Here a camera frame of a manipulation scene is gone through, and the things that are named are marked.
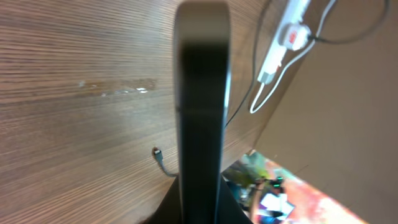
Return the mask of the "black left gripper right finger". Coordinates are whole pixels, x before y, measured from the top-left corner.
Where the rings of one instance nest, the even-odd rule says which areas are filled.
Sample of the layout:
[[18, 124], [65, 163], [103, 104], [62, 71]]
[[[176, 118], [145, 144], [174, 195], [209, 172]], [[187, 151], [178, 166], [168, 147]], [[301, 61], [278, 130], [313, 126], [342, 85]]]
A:
[[252, 224], [252, 221], [243, 212], [232, 192], [230, 191], [226, 181], [220, 176], [217, 210], [217, 224]]

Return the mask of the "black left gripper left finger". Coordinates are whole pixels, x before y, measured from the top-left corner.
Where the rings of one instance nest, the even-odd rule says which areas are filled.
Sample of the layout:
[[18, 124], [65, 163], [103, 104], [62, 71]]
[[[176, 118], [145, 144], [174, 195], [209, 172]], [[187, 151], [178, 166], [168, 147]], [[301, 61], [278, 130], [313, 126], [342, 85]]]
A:
[[157, 210], [139, 224], [181, 223], [179, 177], [176, 177]]

